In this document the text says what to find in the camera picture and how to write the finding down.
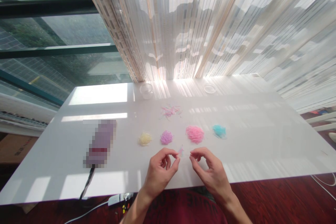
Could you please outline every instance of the cable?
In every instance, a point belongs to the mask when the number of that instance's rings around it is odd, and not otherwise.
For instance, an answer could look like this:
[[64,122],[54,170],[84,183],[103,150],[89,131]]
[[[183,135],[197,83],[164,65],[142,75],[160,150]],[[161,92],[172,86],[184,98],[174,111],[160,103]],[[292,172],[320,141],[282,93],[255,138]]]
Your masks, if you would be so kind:
[[81,205],[81,207],[83,207],[83,208],[92,208],[92,207],[94,207],[94,206],[96,206],[96,205],[99,205],[100,203],[102,203],[103,201],[105,201],[107,198],[109,198],[110,196],[107,196],[107,197],[105,197],[104,199],[102,199],[101,201],[99,201],[98,203],[94,203],[94,204],[92,204],[92,205],[85,205],[84,204],[84,201],[81,201],[82,202],[82,204],[80,204]]
[[315,182],[317,183],[317,184],[319,184],[334,200],[336,200],[336,198],[327,190],[327,189],[325,189],[312,175],[310,175],[312,178],[313,178],[313,180],[315,180]]
[[85,184],[84,190],[82,191],[82,193],[81,193],[81,195],[80,195],[80,197],[79,197],[79,201],[81,201],[81,200],[82,200],[82,198],[83,198],[83,195],[84,195],[84,193],[85,193],[85,191],[86,191],[87,187],[89,186],[89,184],[90,184],[90,182],[91,182],[92,175],[93,175],[93,172],[94,172],[94,170],[95,170],[95,167],[96,167],[95,165],[92,165],[92,167],[91,167],[91,169],[90,169],[90,174],[89,174],[89,177],[88,177],[88,179],[87,179],[87,181],[86,181],[86,184]]
[[334,176],[334,183],[332,185],[329,185],[327,183],[324,183],[322,180],[320,180],[316,175],[314,175],[315,178],[317,178],[319,181],[321,181],[323,184],[326,184],[327,186],[336,186],[336,177],[335,177],[335,174],[332,173],[332,175]]
[[66,223],[64,223],[64,224],[68,224],[68,223],[70,223],[70,222],[72,222],[72,221],[76,221],[76,220],[82,218],[83,216],[87,215],[87,214],[90,213],[91,211],[95,210],[96,208],[98,208],[98,207],[100,207],[100,206],[102,206],[102,205],[107,204],[108,202],[109,202],[109,201],[106,201],[106,202],[104,202],[104,203],[101,203],[100,205],[96,206],[95,208],[92,208],[89,212],[83,214],[82,216],[79,216],[79,217],[77,217],[77,218],[75,218],[75,219],[69,220],[68,222],[66,222]]

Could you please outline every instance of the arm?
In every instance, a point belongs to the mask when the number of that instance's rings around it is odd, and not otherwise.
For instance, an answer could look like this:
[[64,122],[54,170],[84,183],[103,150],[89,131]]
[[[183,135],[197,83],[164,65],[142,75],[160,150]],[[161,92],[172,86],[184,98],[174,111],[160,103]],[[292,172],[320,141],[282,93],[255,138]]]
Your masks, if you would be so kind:
[[[206,171],[198,164],[202,157],[206,159],[209,167]],[[190,160],[194,171],[215,198],[227,221],[229,223],[252,223],[231,189],[222,162],[205,147],[192,150]]]
[[[163,148],[150,159],[145,183],[120,223],[143,223],[150,204],[177,172],[180,162],[178,154],[172,149]],[[176,158],[172,166],[169,155]]]

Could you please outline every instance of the window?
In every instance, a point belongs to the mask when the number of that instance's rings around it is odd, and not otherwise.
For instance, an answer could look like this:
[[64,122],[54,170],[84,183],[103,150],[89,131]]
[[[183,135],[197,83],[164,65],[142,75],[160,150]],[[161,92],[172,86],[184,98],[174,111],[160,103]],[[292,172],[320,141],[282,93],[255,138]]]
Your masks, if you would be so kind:
[[0,50],[113,43],[99,14],[0,20]]
[[132,82],[91,0],[3,3],[20,8],[0,13],[0,92],[57,109],[76,86]]

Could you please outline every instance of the hand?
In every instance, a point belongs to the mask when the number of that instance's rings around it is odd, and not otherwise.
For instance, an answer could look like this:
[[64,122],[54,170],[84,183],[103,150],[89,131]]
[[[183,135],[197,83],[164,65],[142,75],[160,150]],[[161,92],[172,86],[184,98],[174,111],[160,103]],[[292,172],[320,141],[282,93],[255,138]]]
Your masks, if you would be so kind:
[[[150,200],[153,200],[166,188],[177,172],[180,162],[178,154],[173,149],[163,148],[150,159],[146,180],[142,187],[146,195],[150,197]],[[176,158],[172,166],[170,166],[169,155]]]
[[[206,159],[209,167],[206,171],[198,164],[202,157]],[[207,190],[213,195],[216,202],[224,203],[229,201],[233,196],[233,192],[222,162],[205,147],[192,150],[190,152],[190,160],[194,171],[203,181]]]

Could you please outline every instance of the cardboard box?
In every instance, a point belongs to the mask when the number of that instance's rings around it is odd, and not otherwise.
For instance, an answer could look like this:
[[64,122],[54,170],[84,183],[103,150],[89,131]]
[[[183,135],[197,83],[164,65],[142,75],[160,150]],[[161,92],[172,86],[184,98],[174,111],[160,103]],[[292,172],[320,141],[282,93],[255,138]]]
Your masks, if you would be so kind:
[[0,141],[0,163],[21,163],[37,137],[8,134]]

